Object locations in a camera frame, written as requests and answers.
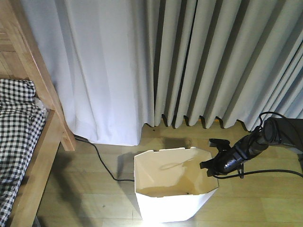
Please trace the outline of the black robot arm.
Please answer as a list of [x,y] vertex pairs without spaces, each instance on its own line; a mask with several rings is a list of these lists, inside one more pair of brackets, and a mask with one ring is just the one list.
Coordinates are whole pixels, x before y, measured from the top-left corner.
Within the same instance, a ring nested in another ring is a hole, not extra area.
[[[232,177],[243,178],[245,175],[278,172],[278,169],[244,172],[244,163],[258,156],[272,145],[287,145],[303,150],[302,119],[269,117],[262,126],[257,126],[249,135],[237,141],[233,147],[229,140],[209,139],[209,146],[216,147],[218,154],[200,163],[200,168],[207,169],[207,176],[217,179]],[[236,175],[228,176],[237,170]]]

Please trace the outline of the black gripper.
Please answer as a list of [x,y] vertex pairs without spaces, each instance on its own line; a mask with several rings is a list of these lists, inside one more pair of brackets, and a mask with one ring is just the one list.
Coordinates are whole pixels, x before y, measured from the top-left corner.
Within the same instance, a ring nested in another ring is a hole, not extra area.
[[248,142],[245,138],[240,139],[233,147],[230,146],[229,140],[211,138],[209,146],[216,147],[218,154],[200,163],[201,169],[207,169],[207,176],[227,175],[236,169],[238,172],[239,169],[243,171],[243,163],[250,157],[247,153]]

